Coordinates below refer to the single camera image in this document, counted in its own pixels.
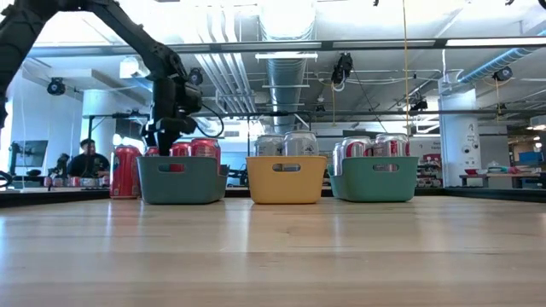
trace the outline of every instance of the yellow basket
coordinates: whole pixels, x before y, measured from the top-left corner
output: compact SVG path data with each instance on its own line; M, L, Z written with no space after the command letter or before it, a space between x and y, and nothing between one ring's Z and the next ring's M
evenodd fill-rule
M299 165L299 171L279 171L279 165ZM248 157L250 196L257 204L314 204L325 168L326 157Z

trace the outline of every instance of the man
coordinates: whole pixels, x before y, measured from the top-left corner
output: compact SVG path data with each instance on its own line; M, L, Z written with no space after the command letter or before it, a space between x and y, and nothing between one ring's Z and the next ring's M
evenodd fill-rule
M79 146L84 153L76 156L67 167L71 177L97 178L109 176L110 163L105 156L96 153L95 141L83 140Z

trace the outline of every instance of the wooden table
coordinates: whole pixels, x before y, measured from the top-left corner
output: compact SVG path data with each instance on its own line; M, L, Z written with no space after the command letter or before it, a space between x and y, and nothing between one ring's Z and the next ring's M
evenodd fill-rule
M87 201L0 210L0 306L546 306L546 206L209 206Z
M489 188L489 178L512 178L512 187L522 188L521 179L523 178L539 178L540 174L520 173L520 174L484 174L484 175L460 175L462 186L467 187L468 179L481 178L484 181L484 188Z

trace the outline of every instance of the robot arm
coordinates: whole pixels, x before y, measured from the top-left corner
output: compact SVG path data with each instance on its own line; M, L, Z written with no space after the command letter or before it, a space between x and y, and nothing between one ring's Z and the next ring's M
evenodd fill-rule
M188 82L180 57L151 38L114 0L15 0L0 23L0 129L6 117L4 104L9 84L38 35L58 12L89 11L112 28L142 57L154 82L153 124L145 131L148 145L168 155L180 133L193 133L197 124L187 117L201 109L201 93Z

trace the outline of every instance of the white column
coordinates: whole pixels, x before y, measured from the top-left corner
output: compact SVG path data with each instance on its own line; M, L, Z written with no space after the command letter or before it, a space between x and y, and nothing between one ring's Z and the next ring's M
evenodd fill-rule
M465 88L445 90L439 82L439 110L477 109L476 90ZM459 177L465 169L481 169L478 118L472 114L441 115L440 134L442 146L442 172L445 187L461 186ZM468 180L469 186L481 186L479 179Z
M117 94L106 90L86 90L84 92L83 115L112 114L118 112ZM95 129L91 138L95 141L96 152L110 159L113 151L112 138L116 131L115 119L94 119ZM81 140L87 138L89 120L82 119Z

